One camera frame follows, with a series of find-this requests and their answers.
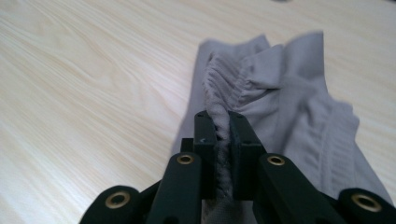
gray fabric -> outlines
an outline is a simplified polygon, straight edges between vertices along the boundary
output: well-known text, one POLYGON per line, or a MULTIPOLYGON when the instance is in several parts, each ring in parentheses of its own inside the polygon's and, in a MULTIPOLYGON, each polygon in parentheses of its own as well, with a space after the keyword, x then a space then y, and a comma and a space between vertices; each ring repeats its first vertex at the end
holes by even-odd
POLYGON ((334 101, 324 78, 323 34, 285 47, 264 36, 231 46, 208 40, 200 46, 182 137, 193 136, 193 116, 206 109, 217 126, 217 200, 204 205, 204 223, 254 223, 251 203, 232 199, 227 110, 247 117, 268 152, 289 157, 321 192, 368 189, 391 203, 385 188, 355 143, 359 120, 352 107, 334 101))

metal grommet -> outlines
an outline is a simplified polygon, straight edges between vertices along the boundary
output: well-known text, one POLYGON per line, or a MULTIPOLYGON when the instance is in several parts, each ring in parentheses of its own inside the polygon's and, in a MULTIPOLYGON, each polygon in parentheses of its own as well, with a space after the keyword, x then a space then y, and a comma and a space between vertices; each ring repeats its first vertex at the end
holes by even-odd
POLYGON ((381 204, 377 202, 374 198, 356 193, 352 195, 352 201, 357 204, 360 208, 365 209, 370 212, 379 212, 382 210, 381 204))
POLYGON ((131 200, 131 196, 127 191, 118 191, 107 197, 106 206, 111 209, 120 208, 127 204, 129 200, 131 200))
POLYGON ((267 158, 268 162, 270 162, 273 165, 284 165, 285 164, 285 160, 283 160, 282 158, 278 157, 278 156, 270 156, 267 158))
POLYGON ((177 157, 177 162, 183 165, 190 164, 194 161, 194 157, 190 155, 181 155, 177 157))

gray cloth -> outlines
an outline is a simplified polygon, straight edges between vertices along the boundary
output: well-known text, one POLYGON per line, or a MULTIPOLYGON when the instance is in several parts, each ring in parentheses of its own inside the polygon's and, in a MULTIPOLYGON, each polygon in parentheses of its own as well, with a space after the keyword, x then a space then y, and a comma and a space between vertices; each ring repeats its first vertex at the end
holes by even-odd
POLYGON ((359 120, 334 101, 324 78, 323 34, 270 47, 264 36, 231 46, 207 40, 198 52, 190 104, 173 152, 193 136, 193 116, 207 110, 219 137, 217 200, 204 223, 254 223, 251 203, 232 199, 228 110, 245 115, 268 152, 289 157, 321 192, 368 189, 391 199, 355 143, 359 120))

light wooden surface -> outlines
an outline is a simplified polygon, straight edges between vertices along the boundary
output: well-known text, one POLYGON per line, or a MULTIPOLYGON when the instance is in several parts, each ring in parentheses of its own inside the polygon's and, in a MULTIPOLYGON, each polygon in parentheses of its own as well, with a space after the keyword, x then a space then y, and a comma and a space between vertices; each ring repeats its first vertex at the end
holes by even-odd
POLYGON ((331 95, 396 201, 396 4, 0 2, 0 223, 78 223, 104 189, 163 175, 198 45, 325 34, 331 95))

fabric fold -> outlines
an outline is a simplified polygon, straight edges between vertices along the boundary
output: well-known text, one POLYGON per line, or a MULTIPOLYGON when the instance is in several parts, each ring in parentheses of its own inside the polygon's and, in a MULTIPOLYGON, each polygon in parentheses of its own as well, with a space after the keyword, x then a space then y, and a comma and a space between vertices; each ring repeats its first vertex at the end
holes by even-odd
POLYGON ((193 116, 206 109, 217 127, 218 198, 204 205, 204 223, 252 223, 251 203, 232 198, 228 110, 247 117, 268 152, 289 157, 319 191, 368 189, 391 199, 356 145, 359 119, 335 101, 324 76, 323 33, 270 47, 264 36, 241 45, 208 40, 198 51, 182 137, 193 136, 193 116))

